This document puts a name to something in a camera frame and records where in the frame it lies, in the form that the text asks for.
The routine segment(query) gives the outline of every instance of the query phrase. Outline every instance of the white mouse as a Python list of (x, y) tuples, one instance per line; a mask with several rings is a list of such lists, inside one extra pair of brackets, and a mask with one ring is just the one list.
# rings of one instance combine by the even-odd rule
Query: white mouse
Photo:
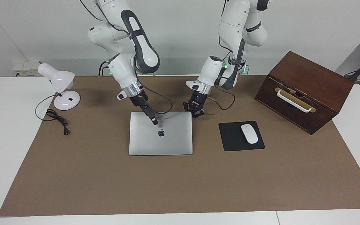
[(258, 135), (251, 124), (244, 124), (241, 126), (241, 129), (249, 144), (256, 144), (258, 142)]

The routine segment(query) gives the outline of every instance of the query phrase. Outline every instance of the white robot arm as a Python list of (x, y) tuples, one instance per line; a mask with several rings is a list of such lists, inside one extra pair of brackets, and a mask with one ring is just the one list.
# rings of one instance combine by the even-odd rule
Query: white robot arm
[[(88, 37), (95, 45), (103, 47), (109, 55), (109, 70), (119, 83), (122, 92), (119, 100), (129, 97), (135, 106), (139, 106), (154, 125), (158, 122), (154, 111), (148, 104), (148, 96), (139, 84), (136, 72), (153, 73), (158, 70), (160, 59), (140, 24), (131, 11), (127, 0), (92, 0), (99, 8), (106, 22), (92, 27)], [(129, 37), (135, 48), (135, 54), (123, 54), (123, 47), (116, 41)]]
[(266, 10), (271, 0), (226, 0), (227, 4), (219, 23), (219, 40), (230, 50), (224, 60), (208, 57), (196, 81), (186, 85), (194, 90), (191, 99), (184, 102), (184, 110), (194, 118), (205, 114), (203, 108), (214, 85), (229, 90), (237, 83), (238, 74), (246, 64), (247, 44), (263, 45), (268, 33), (262, 26), (261, 12)]

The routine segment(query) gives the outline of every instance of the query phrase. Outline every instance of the white table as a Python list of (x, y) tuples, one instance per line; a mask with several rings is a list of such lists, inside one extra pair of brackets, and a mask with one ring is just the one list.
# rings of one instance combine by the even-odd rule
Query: white table
[[(44, 77), (0, 77), (0, 208), (40, 127), (35, 106), (54, 94)], [(43, 115), (51, 100), (40, 105)], [(333, 119), (360, 166), (360, 86), (354, 85), (341, 113)], [(301, 225), (360, 224), (360, 209), (158, 215), (90, 215), (0, 218), (1, 224), (209, 224)]]

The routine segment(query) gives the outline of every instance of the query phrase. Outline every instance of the laptop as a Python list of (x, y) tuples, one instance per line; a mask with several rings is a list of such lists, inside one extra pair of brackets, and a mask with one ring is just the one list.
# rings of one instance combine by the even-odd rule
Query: laptop
[(130, 155), (191, 155), (193, 128), (191, 112), (157, 115), (154, 126), (143, 112), (130, 116)]

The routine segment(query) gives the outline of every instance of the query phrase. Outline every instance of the wooden box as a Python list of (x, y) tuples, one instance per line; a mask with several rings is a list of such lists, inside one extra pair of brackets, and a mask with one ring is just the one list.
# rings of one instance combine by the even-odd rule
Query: wooden box
[(293, 52), (274, 67), (255, 99), (314, 134), (341, 110), (354, 82)]

